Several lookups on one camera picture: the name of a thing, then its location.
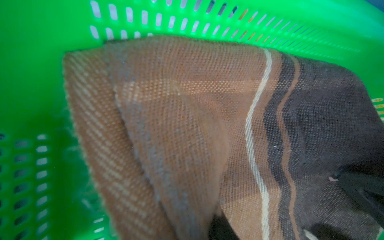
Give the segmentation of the brown plaid scarf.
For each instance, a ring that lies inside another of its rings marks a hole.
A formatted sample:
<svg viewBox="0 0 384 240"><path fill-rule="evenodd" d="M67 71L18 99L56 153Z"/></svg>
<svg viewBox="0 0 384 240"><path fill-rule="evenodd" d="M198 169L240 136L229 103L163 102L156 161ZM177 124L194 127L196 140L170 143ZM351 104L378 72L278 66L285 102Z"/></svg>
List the brown plaid scarf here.
<svg viewBox="0 0 384 240"><path fill-rule="evenodd" d="M384 174L384 125L353 72L172 36L63 58L93 182L121 240L374 240L340 185Z"/></svg>

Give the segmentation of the green plastic basket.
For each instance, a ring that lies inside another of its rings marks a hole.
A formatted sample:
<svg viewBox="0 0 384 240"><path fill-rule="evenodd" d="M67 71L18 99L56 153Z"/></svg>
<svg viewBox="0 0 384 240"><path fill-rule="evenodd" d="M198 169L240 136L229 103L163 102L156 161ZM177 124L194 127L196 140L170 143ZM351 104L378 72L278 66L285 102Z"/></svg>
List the green plastic basket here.
<svg viewBox="0 0 384 240"><path fill-rule="evenodd" d="M1 1L1 239L117 238L74 138L62 57L157 34L341 65L384 114L383 1Z"/></svg>

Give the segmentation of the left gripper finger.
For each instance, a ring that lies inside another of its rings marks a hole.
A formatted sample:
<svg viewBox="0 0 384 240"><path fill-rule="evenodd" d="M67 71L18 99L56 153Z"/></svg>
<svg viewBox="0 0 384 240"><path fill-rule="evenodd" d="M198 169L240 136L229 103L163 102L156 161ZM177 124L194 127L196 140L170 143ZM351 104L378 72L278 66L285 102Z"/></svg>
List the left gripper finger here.
<svg viewBox="0 0 384 240"><path fill-rule="evenodd" d="M332 175L347 195L382 227L384 225L384 179L356 171Z"/></svg>

